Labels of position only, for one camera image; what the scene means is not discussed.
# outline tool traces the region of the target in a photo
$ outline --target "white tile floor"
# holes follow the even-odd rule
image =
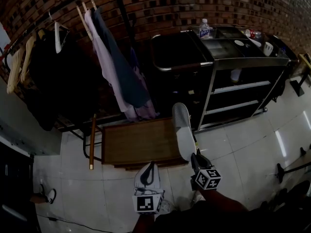
[[[287,82],[277,103],[267,105],[267,113],[196,135],[202,154],[222,174],[219,192],[254,209],[279,190],[272,175],[276,164],[290,165],[299,158],[300,147],[308,150],[311,143],[311,88],[304,83],[303,90],[305,95],[298,97]],[[96,154],[100,156],[100,147],[95,149]],[[93,171],[88,170],[82,141],[64,133],[61,156],[35,157],[36,187],[42,182],[57,190],[54,204],[37,205],[37,213],[105,231],[131,231],[138,218],[132,205],[135,173],[99,162]],[[191,175],[190,165],[160,170],[165,199],[183,210],[190,207],[193,195]],[[94,232],[40,216],[38,219],[43,233]]]

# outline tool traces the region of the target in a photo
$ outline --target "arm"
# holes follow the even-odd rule
[[[208,206],[218,212],[247,212],[248,210],[236,200],[227,198],[215,190],[203,190],[199,188]]]
[[[147,233],[155,223],[155,215],[140,215],[133,233]]]

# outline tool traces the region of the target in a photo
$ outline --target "plastic bottle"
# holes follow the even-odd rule
[[[209,25],[207,24],[207,19],[202,19],[202,23],[200,25],[200,38],[208,39],[209,38]]]

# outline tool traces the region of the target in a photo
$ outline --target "brick wall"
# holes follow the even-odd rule
[[[38,20],[40,15],[62,0],[1,0],[0,21],[12,41]],[[92,7],[89,0],[87,7]],[[311,0],[123,0],[130,20],[137,19],[136,40],[146,44],[155,34],[173,33],[198,25],[202,18],[209,24],[239,25],[277,35],[298,54],[311,52]],[[95,0],[118,43],[127,33],[116,0]],[[55,13],[53,19],[69,27],[77,42],[90,55],[91,42],[83,28],[75,4]],[[51,29],[48,19],[39,27]]]

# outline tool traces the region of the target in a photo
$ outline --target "white cup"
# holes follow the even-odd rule
[[[269,42],[266,42],[263,46],[264,55],[266,55],[267,57],[270,56],[270,54],[272,53],[272,50],[273,50],[273,46]]]
[[[237,68],[231,71],[231,81],[233,83],[239,82],[241,72],[242,72],[242,69],[240,68]]]

